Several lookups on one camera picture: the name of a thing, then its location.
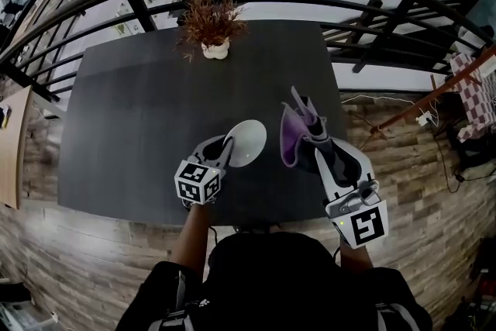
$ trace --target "white pot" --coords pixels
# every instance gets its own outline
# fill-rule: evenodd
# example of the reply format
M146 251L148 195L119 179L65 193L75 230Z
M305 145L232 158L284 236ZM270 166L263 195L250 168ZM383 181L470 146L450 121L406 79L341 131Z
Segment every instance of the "white pot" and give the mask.
M224 43L220 46L206 46L202 43L201 48L203 50L203 55L209 59L216 58L218 60L223 60L227 57L229 49L229 37L226 37Z

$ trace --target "table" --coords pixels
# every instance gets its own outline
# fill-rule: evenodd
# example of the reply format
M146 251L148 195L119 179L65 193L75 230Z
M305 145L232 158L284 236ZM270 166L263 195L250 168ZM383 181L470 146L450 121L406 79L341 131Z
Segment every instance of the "table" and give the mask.
M0 107L10 106L12 113L5 129L0 129L0 202L19 208L22 191L22 164L24 143L29 118L29 107L36 103L40 109L64 117L64 112L35 93L31 86L0 102Z
M325 216L320 177L282 164L282 102L294 84L345 139L344 114L317 22L251 21L225 60L199 47L191 63L179 28L86 49L67 110L59 160L59 204L117 219L182 225L187 212L174 174L202 141L260 120L267 144L250 165L230 168L212 206L215 225Z
M450 61L453 74L459 74L468 67L474 59L465 53L460 53ZM458 140L464 142L469 138L475 139L483 136L489 126L496 124L496 111L492 103L496 97L496 76L490 74L485 79L479 70L474 71L472 77L479 81L464 79L455 87L460 97L470 124L463 127L458 133Z

